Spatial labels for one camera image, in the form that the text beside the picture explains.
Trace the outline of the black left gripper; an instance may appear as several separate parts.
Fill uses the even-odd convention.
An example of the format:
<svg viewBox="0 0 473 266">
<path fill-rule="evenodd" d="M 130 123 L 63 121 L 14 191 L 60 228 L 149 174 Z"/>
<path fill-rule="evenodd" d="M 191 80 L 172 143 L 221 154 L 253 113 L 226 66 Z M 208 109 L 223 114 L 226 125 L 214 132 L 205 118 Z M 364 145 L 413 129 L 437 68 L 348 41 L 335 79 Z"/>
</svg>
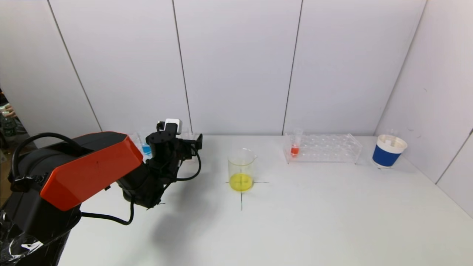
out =
<svg viewBox="0 0 473 266">
<path fill-rule="evenodd" d="M 180 138 L 179 153 L 182 160 L 197 160 L 200 158 L 199 150 L 203 145 L 203 134 L 193 135 L 190 139 Z"/>
</svg>

